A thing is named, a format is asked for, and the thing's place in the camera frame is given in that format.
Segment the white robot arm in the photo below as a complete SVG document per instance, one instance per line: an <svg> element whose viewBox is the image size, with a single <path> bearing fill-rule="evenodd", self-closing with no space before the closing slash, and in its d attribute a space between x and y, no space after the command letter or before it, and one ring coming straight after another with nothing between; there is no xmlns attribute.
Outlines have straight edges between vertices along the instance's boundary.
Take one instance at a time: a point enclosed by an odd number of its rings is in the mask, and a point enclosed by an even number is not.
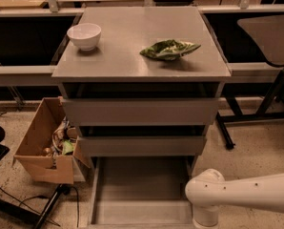
<svg viewBox="0 0 284 229"><path fill-rule="evenodd" d="M220 205L284 214L284 173L226 181L208 169L186 184L185 195L193 205L194 229L218 229Z"/></svg>

